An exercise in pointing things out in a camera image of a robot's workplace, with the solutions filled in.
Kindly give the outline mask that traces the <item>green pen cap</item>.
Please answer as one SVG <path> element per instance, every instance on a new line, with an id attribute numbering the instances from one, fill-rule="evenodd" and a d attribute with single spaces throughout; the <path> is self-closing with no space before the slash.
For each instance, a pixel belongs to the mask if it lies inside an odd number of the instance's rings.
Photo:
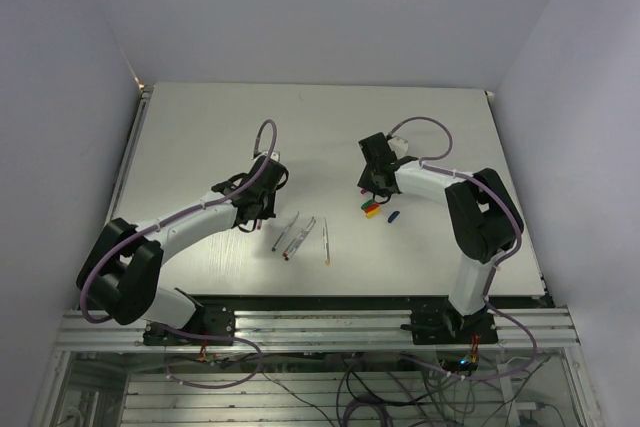
<path id="1" fill-rule="evenodd" d="M 371 206 L 371 205 L 373 205 L 373 204 L 375 204 L 375 201 L 373 201 L 373 200 L 368 200 L 368 201 L 366 201 L 365 203 L 363 203 L 363 204 L 361 205 L 361 209 L 363 209 L 363 210 L 364 210 L 364 209 L 368 208 L 369 206 Z"/>

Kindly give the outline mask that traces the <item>green marker pen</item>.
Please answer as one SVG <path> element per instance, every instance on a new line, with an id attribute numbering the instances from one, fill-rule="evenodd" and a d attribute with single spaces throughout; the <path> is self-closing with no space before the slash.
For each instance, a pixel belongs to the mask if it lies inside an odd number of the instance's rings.
<path id="1" fill-rule="evenodd" d="M 276 252 L 278 250 L 279 246 L 284 241 L 285 237 L 288 235 L 289 231 L 291 230 L 291 228 L 294 226 L 297 219 L 299 218 L 299 215 L 300 215 L 300 212 L 297 211 L 296 214 L 289 220 L 289 222 L 286 224 L 286 226 L 281 231 L 276 241 L 272 245 L 271 252 Z"/>

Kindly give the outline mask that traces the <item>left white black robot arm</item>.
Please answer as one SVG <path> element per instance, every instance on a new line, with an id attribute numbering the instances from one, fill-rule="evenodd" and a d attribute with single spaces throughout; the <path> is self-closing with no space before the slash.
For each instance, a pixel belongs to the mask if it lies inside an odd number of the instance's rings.
<path id="1" fill-rule="evenodd" d="M 159 285 L 165 263 L 214 234 L 237 229 L 251 233 L 275 216 L 276 192 L 288 169 L 267 155 L 251 170 L 214 185 L 195 204 L 163 219 L 108 222 L 78 274 L 80 310 L 91 323 L 129 325 L 143 319 L 165 324 L 182 344 L 203 334 L 203 308 L 195 298 Z"/>

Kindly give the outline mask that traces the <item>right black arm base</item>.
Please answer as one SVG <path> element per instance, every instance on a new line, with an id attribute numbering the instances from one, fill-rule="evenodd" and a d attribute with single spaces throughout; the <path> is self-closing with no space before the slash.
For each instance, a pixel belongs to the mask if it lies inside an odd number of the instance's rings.
<path id="1" fill-rule="evenodd" d="M 496 344 L 498 335 L 493 315 L 482 307 L 461 315 L 446 297 L 429 297 L 411 309 L 400 329 L 409 332 L 414 345 Z"/>

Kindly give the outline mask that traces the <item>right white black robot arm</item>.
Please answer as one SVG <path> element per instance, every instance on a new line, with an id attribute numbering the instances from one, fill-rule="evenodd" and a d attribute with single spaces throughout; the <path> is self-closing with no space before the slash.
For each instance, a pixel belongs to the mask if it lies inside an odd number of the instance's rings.
<path id="1" fill-rule="evenodd" d="M 375 196 L 413 195 L 448 209 L 461 260 L 448 303 L 454 309 L 440 320 L 450 341 L 465 341 L 476 330 L 474 314 L 486 307 L 500 263 L 522 246 L 524 222 L 498 172 L 466 173 L 398 157 L 388 136 L 379 132 L 359 141 L 365 160 L 358 186 Z"/>

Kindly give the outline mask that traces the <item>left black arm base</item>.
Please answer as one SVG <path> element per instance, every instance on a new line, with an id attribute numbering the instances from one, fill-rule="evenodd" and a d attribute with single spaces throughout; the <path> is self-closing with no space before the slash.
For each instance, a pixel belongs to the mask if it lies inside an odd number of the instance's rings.
<path id="1" fill-rule="evenodd" d="M 226 306 L 202 303 L 180 289 L 159 288 L 142 319 L 147 322 L 146 346 L 230 346 L 236 327 L 235 315 Z"/>

